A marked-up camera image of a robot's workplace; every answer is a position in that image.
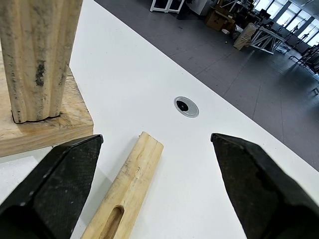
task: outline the slot in wooden stick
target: slot in wooden stick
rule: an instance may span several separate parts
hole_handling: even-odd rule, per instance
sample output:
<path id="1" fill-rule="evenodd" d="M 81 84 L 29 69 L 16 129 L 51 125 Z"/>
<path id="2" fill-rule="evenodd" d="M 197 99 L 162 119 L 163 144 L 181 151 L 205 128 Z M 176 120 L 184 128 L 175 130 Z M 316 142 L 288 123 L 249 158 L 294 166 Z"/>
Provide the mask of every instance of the slot in wooden stick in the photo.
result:
<path id="1" fill-rule="evenodd" d="M 163 151 L 142 132 L 82 239 L 127 239 Z"/>

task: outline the white table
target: white table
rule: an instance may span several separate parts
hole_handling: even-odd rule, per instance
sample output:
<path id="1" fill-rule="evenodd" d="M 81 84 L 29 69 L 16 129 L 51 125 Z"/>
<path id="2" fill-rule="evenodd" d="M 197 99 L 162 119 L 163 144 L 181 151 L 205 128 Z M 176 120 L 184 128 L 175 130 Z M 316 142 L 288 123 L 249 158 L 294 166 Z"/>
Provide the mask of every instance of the white table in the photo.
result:
<path id="1" fill-rule="evenodd" d="M 71 68 L 94 132 L 104 137 L 72 238 L 82 235 L 143 130 L 163 143 L 164 151 L 132 239 L 246 238 L 224 188 L 212 132 L 261 145 L 319 203 L 317 171 L 92 0 L 83 2 Z M 199 116 L 178 112 L 176 96 L 192 99 Z M 0 173 L 6 172 L 1 201 L 49 150 L 0 158 Z"/>

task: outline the window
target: window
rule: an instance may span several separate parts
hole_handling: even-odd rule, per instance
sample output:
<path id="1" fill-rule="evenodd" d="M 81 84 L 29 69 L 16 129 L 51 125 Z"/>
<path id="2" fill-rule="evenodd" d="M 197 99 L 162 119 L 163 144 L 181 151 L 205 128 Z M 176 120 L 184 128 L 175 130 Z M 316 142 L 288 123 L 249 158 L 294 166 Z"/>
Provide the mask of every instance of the window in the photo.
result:
<path id="1" fill-rule="evenodd" d="M 309 45 L 309 46 L 318 45 L 318 42 L 319 42 L 319 34 L 317 34 L 316 36 L 314 36 L 314 38 L 311 39 L 311 40 L 308 42 L 308 45 Z"/>
<path id="2" fill-rule="evenodd" d="M 260 11 L 261 9 L 266 10 L 269 5 L 271 4 L 272 0 L 259 0 L 259 2 L 257 3 L 255 10 Z"/>
<path id="3" fill-rule="evenodd" d="M 270 18 L 273 19 L 285 4 L 286 0 L 275 0 L 267 9 L 267 13 L 270 14 Z"/>
<path id="4" fill-rule="evenodd" d="M 314 38 L 316 38 L 316 34 L 319 32 L 319 21 L 317 19 L 313 20 L 312 23 L 306 27 L 306 29 L 298 36 L 299 39 L 301 39 L 303 37 L 303 35 L 305 34 L 309 34 L 309 36 L 304 39 L 304 42 L 311 42 L 314 43 L 314 45 L 316 44 L 316 39 L 313 40 Z"/>
<path id="5" fill-rule="evenodd" d="M 288 31 L 291 31 L 296 26 L 300 28 L 311 16 L 305 11 L 299 12 L 299 14 L 295 17 L 294 20 L 286 27 Z"/>
<path id="6" fill-rule="evenodd" d="M 289 8 L 281 15 L 281 17 L 279 17 L 279 19 L 277 20 L 277 23 L 279 25 L 287 25 L 296 15 L 296 12 L 291 11 Z"/>

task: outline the cardboard box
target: cardboard box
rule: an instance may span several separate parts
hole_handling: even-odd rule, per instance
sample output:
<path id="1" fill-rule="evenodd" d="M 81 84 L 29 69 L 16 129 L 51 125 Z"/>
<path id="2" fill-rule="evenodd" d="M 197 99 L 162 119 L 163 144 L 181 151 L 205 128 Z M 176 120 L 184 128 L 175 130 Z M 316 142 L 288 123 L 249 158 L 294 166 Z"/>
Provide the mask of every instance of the cardboard box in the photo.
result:
<path id="1" fill-rule="evenodd" d="M 222 13 L 212 10 L 206 17 L 206 26 L 215 29 L 216 31 L 221 31 L 223 25 L 227 23 L 228 17 Z"/>
<path id="2" fill-rule="evenodd" d="M 223 25 L 222 29 L 226 29 L 229 32 L 232 32 L 235 27 L 235 21 L 233 19 L 228 19 L 228 21 Z"/>

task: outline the floor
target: floor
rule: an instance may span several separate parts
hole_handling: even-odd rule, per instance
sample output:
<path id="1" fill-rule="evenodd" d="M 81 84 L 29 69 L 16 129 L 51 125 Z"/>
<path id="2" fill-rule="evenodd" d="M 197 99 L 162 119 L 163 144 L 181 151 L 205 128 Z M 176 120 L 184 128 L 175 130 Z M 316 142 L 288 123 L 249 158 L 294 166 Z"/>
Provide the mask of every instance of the floor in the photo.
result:
<path id="1" fill-rule="evenodd" d="M 96 2 L 319 171 L 319 78 L 288 59 L 295 52 L 238 51 L 194 14 L 150 12 L 151 0 Z"/>

